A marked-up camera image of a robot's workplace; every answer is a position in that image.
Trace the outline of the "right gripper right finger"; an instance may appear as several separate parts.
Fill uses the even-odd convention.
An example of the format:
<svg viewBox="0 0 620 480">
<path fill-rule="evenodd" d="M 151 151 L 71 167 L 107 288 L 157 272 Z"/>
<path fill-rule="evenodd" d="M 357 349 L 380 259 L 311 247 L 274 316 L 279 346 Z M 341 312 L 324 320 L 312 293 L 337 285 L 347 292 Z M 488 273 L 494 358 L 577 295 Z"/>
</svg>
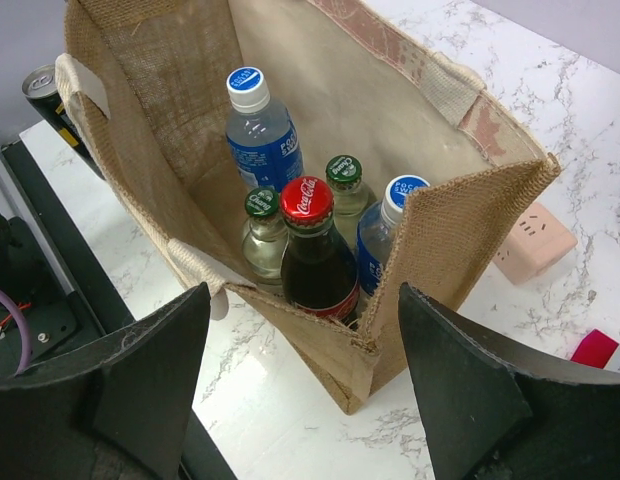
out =
<svg viewBox="0 0 620 480">
<path fill-rule="evenodd" d="M 398 318 L 438 479 L 620 479 L 620 373 L 546 354 L 401 285 Z"/>
</svg>

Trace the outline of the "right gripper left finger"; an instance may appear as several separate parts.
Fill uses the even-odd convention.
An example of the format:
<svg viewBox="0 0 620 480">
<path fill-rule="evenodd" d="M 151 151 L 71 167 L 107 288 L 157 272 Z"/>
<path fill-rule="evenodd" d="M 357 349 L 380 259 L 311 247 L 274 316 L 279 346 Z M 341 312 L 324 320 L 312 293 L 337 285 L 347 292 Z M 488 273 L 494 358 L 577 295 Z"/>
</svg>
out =
<svg viewBox="0 0 620 480">
<path fill-rule="evenodd" d="M 200 284 L 0 379 L 0 479 L 174 479 L 209 326 Z"/>
</svg>

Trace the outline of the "blue label water bottle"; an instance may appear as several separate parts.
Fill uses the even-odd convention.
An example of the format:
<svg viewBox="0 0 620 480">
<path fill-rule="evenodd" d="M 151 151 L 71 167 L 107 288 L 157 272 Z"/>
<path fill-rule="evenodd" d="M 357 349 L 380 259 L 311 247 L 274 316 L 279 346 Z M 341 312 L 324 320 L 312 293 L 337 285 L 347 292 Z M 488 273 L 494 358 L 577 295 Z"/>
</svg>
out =
<svg viewBox="0 0 620 480">
<path fill-rule="evenodd" d="M 391 180 L 383 197 L 371 205 L 357 225 L 356 252 L 359 283 L 364 295 L 374 295 L 381 283 L 407 197 L 430 183 L 417 175 L 400 175 Z"/>
</svg>

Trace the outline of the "clear soda water bottle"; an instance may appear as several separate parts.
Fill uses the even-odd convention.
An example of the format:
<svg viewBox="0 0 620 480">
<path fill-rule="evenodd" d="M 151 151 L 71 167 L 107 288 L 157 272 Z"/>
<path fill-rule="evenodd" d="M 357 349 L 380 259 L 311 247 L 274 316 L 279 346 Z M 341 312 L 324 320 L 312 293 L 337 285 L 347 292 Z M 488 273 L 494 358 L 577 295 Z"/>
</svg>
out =
<svg viewBox="0 0 620 480">
<path fill-rule="evenodd" d="M 288 230 L 279 210 L 279 195 L 269 186 L 251 190 L 244 201 L 247 220 L 242 253 L 258 284 L 275 295 L 283 294 L 281 265 Z"/>
</svg>

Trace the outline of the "glass cola bottle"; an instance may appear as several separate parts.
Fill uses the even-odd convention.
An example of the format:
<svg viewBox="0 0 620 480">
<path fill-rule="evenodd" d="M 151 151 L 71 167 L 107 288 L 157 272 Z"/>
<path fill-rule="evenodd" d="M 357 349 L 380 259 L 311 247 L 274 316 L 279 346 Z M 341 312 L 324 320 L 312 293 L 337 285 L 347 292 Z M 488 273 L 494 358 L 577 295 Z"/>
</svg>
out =
<svg viewBox="0 0 620 480">
<path fill-rule="evenodd" d="M 289 232 L 281 277 L 285 299 L 319 318 L 357 328 L 357 261 L 333 219 L 334 196 L 323 180 L 301 176 L 281 192 Z"/>
</svg>

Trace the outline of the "green cap glass bottle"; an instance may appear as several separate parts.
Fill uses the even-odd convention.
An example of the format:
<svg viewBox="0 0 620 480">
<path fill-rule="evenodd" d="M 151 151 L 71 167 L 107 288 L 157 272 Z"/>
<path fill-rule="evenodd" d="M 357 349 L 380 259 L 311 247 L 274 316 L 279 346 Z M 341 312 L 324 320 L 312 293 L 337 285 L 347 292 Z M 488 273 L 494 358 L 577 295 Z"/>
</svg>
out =
<svg viewBox="0 0 620 480">
<path fill-rule="evenodd" d="M 359 220 L 376 200 L 363 180 L 360 161 L 351 155 L 337 155 L 326 165 L 325 177 L 334 196 L 334 223 L 351 250 L 356 249 Z"/>
</svg>

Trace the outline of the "blue label plastic bottle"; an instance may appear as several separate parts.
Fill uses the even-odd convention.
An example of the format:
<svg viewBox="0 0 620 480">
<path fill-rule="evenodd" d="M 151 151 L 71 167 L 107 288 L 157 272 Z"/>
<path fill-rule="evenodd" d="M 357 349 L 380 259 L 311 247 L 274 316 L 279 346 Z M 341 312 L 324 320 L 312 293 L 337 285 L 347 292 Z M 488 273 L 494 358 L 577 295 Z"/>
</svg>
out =
<svg viewBox="0 0 620 480">
<path fill-rule="evenodd" d="M 251 188 L 282 191 L 304 174 L 301 145 L 287 107 L 271 95 L 256 67 L 231 72 L 226 88 L 232 107 L 226 139 L 241 178 Z"/>
</svg>

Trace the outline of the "black drink can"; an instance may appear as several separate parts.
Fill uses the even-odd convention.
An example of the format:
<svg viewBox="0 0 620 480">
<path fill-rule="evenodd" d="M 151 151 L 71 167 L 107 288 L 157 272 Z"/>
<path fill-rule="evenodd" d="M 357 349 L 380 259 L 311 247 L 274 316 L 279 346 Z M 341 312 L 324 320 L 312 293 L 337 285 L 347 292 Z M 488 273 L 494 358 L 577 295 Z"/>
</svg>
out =
<svg viewBox="0 0 620 480">
<path fill-rule="evenodd" d="M 55 66 L 48 64 L 29 73 L 22 82 L 22 93 L 29 104 L 52 126 L 84 163 L 101 179 L 104 176 L 92 159 L 78 130 L 66 113 L 55 83 Z"/>
</svg>

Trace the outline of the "brown canvas tote bag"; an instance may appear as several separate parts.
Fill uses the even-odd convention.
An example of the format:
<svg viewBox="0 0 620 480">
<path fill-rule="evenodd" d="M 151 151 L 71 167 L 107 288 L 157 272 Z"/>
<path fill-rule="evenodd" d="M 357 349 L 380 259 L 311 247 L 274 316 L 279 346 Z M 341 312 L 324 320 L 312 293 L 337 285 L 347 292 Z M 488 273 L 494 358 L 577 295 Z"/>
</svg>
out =
<svg viewBox="0 0 620 480">
<path fill-rule="evenodd" d="M 183 285 L 233 291 L 345 413 L 560 173 L 471 69 L 361 1 L 70 1 L 57 88 Z"/>
</svg>

